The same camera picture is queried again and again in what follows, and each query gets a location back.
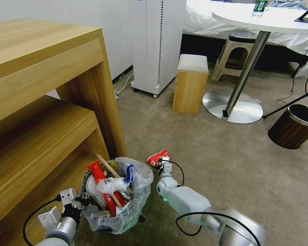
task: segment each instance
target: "brown wastebasket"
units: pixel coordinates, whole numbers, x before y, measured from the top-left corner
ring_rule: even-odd
[[[283,148],[298,149],[308,139],[308,106],[289,106],[270,128],[268,136]]]

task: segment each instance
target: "white bedsheet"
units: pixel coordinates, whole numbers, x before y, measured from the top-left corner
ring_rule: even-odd
[[[246,38],[256,38],[259,31],[237,27],[217,21],[212,17],[212,12],[216,8],[223,8],[232,5],[237,11],[238,8],[249,8],[251,12],[254,4],[247,3],[227,3],[210,0],[187,0],[186,16],[184,23],[184,33],[201,36],[209,36],[226,39],[228,35]],[[308,35],[294,35],[288,33],[272,32],[269,43],[283,45],[300,54],[305,54],[308,49]],[[308,73],[308,63],[298,71],[297,77]]]

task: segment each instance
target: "round table base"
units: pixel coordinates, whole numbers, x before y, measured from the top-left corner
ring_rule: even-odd
[[[214,116],[224,121],[240,124],[253,123],[261,119],[263,110],[261,105],[252,97],[241,93],[229,117],[223,117],[232,91],[210,91],[203,96],[202,103]]]

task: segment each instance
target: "wooden desk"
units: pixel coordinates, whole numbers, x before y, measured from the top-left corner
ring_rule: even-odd
[[[62,100],[45,94],[56,89]],[[96,161],[125,156],[102,30],[44,20],[0,23],[0,245]],[[36,216],[32,243],[43,237]]]
[[[53,89],[93,110],[110,157],[125,156],[102,30],[33,19],[0,23],[0,120]]]

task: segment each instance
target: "trash can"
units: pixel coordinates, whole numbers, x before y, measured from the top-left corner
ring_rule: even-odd
[[[268,136],[283,148],[298,149],[308,139],[308,106],[289,106],[270,128]]]
[[[117,173],[121,177],[126,176],[128,166],[134,165],[136,168],[136,176],[130,183],[130,188],[133,190],[133,199],[128,204],[128,207],[119,215],[107,216],[106,212],[98,206],[98,203],[94,202],[96,199],[91,197],[87,191],[87,181],[91,175],[90,171],[85,175],[78,197],[91,197],[92,202],[84,208],[83,215],[93,232],[110,232],[118,235],[124,233],[138,222],[141,210],[151,193],[151,183],[154,175],[151,168],[140,161],[127,157],[117,157],[114,161],[118,164]]]

